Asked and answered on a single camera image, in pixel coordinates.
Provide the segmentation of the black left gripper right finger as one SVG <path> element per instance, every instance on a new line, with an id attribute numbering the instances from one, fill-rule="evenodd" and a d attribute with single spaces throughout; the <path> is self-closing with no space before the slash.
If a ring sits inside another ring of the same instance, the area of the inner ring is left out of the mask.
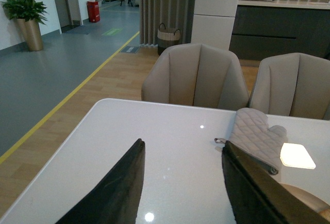
<path id="1" fill-rule="evenodd" d="M 229 141 L 222 168 L 236 223 L 328 223 Z"/>

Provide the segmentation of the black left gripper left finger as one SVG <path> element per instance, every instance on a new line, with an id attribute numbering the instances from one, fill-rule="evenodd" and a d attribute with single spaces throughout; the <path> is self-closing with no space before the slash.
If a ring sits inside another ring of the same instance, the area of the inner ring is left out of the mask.
<path id="1" fill-rule="evenodd" d="M 135 223 L 142 194 L 145 142 L 137 141 L 58 223 Z"/>

